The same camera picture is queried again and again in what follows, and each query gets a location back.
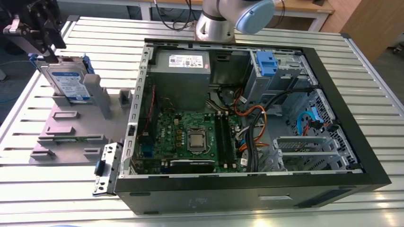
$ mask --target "aluminum workbench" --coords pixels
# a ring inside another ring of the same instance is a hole
[[[57,52],[85,52],[101,86],[117,93],[134,87],[143,38],[191,40],[193,30],[81,17],[66,22],[62,36],[67,48]],[[391,184],[314,209],[135,216],[117,197],[91,197],[93,165],[27,166],[53,106],[53,90],[35,72],[0,128],[0,225],[404,226],[404,108],[353,42],[338,34],[273,29],[235,32],[235,40],[317,50]]]

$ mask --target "blue drive bay latch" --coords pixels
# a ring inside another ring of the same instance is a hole
[[[257,51],[257,64],[261,69],[262,77],[271,77],[277,71],[277,60],[273,57],[271,52]]]

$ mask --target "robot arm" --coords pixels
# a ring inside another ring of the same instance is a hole
[[[274,14],[273,0],[203,0],[195,25],[195,36],[202,41],[230,42],[234,29],[257,33]]]
[[[65,49],[65,43],[55,0],[0,0],[0,6],[9,15],[2,34],[26,53],[39,54],[46,62],[57,63],[50,46]]]

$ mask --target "motherboard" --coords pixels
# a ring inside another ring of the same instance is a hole
[[[227,113],[159,113],[154,144],[141,144],[139,174],[242,171],[234,140],[238,117]]]

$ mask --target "metal bracket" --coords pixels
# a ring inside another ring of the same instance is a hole
[[[121,143],[110,143],[103,146],[101,160],[94,166],[94,191],[93,196],[114,196],[114,182],[118,175],[121,156]]]

